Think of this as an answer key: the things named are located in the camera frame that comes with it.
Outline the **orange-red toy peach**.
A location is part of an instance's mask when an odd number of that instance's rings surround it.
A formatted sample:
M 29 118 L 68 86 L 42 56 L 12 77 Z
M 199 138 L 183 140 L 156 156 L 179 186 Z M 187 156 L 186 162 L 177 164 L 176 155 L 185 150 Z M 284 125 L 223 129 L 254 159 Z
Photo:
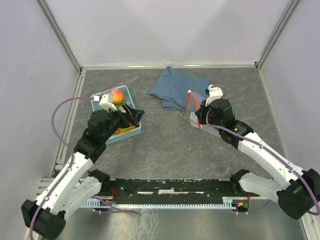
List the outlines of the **orange-red toy peach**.
M 122 91 L 120 89 L 118 89 L 118 88 L 113 89 L 111 91 L 111 93 L 112 93 L 112 102 L 114 104 L 120 104 L 123 102 L 124 94 L 122 93 Z

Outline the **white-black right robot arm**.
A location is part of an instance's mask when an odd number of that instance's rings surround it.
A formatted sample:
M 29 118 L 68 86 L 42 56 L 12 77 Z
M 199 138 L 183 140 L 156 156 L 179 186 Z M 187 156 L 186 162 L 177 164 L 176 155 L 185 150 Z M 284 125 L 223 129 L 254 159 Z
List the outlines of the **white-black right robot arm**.
M 265 197 L 295 220 L 306 213 L 320 214 L 319 173 L 312 168 L 304 170 L 272 149 L 248 124 L 235 118 L 227 99 L 203 100 L 195 115 L 200 125 L 216 129 L 224 142 L 252 158 L 272 176 L 268 179 L 243 170 L 229 183 L 231 193 Z

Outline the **clear zip bag orange zipper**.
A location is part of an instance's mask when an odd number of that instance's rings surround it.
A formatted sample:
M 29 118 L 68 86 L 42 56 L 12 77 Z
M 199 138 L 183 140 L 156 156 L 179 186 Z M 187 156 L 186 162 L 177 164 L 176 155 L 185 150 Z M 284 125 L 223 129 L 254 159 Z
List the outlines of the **clear zip bag orange zipper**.
M 201 96 L 196 92 L 192 92 L 191 90 L 187 91 L 187 100 L 185 104 L 186 115 L 189 119 L 189 122 L 192 127 L 205 131 L 215 137 L 219 136 L 219 132 L 217 129 L 210 127 L 206 124 L 200 123 L 200 117 L 196 115 L 196 111 L 198 111 L 201 107 L 202 102 L 207 102 L 207 98 L 212 98 L 211 96 Z

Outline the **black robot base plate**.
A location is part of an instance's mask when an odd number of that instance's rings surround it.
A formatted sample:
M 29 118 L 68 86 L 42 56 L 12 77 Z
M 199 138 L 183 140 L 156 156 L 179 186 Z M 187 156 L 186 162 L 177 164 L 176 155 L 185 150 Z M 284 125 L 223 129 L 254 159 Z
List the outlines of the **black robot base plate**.
M 237 183 L 218 179 L 121 179 L 103 184 L 99 196 L 118 204 L 188 205 L 221 204 L 224 197 L 247 198 Z

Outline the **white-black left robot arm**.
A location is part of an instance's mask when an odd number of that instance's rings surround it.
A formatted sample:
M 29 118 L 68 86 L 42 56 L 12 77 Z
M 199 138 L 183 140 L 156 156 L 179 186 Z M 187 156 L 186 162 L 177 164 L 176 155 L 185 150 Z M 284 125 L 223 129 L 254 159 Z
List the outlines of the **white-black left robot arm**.
M 91 171 L 82 184 L 76 184 L 106 150 L 106 142 L 116 130 L 137 125 L 145 113 L 127 104 L 122 107 L 124 112 L 118 109 L 94 111 L 63 169 L 35 200 L 24 201 L 21 211 L 29 228 L 29 239 L 37 233 L 47 240 L 55 240 L 68 217 L 83 203 L 96 194 L 106 195 L 110 191 L 110 176 L 99 170 Z

